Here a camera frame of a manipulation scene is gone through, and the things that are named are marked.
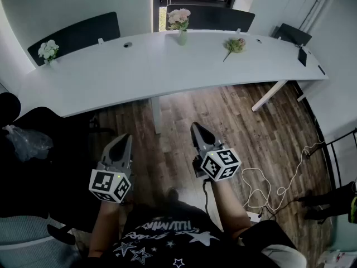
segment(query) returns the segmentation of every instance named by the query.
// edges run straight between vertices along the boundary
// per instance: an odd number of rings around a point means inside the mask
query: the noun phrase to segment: cell phone
[[[299,56],[297,57],[297,59],[304,65],[306,66],[306,59],[307,59],[307,54],[305,53],[305,51],[300,48],[299,50]]]

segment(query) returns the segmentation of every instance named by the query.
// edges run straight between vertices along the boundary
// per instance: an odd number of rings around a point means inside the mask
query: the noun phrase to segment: green vase
[[[178,44],[180,46],[184,46],[187,42],[187,31],[186,30],[180,30],[180,34],[178,36]]]

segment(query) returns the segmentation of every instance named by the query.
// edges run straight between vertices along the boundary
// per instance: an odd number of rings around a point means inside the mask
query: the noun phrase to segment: window frame
[[[233,8],[235,0],[171,0],[171,4],[189,4],[189,5],[206,5],[223,8]],[[167,0],[160,0],[160,7],[166,7]]]

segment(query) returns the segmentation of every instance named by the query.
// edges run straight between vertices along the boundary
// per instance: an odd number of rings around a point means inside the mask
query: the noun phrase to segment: chair backrest
[[[241,32],[248,32],[255,17],[253,13],[240,10],[186,4],[168,5],[167,13],[181,8],[190,10],[191,15],[188,29],[192,30],[236,31],[240,28]],[[166,17],[167,30],[169,30],[169,26],[168,17]]]
[[[10,92],[0,94],[0,128],[11,124],[20,114],[21,103]]]
[[[85,47],[93,46],[98,43],[99,38],[102,38],[103,41],[109,41],[119,37],[120,30],[117,13],[111,12],[63,28],[30,46],[27,51],[37,65],[43,65],[44,59],[38,56],[38,49],[43,42],[48,42],[48,40],[54,40],[59,45],[60,48],[56,55],[58,58]]]
[[[280,28],[275,32],[273,37],[281,37],[283,41],[292,42],[293,44],[297,45],[303,44],[304,46],[306,46],[312,36],[299,29],[296,29],[292,26],[283,23],[281,24]]]

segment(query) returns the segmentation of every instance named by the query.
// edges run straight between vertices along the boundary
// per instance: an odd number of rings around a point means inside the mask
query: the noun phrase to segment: person's leg
[[[333,205],[322,210],[309,210],[305,215],[305,219],[314,219],[319,221],[321,219],[326,219],[327,217],[347,214],[348,212],[349,208],[345,205]]]
[[[342,186],[341,188],[330,191],[327,194],[323,195],[308,195],[306,197],[299,198],[299,202],[304,202],[305,206],[313,207],[315,205],[322,204],[336,204],[339,205],[341,203],[345,203],[349,201],[354,195],[352,191],[353,182]]]
[[[258,251],[269,245],[285,245],[296,249],[290,238],[275,221],[261,221],[242,232],[239,237],[245,246]]]
[[[315,205],[330,204],[333,199],[332,192],[323,195],[309,195],[307,197],[299,198],[299,202],[304,202],[307,207],[313,207]]]

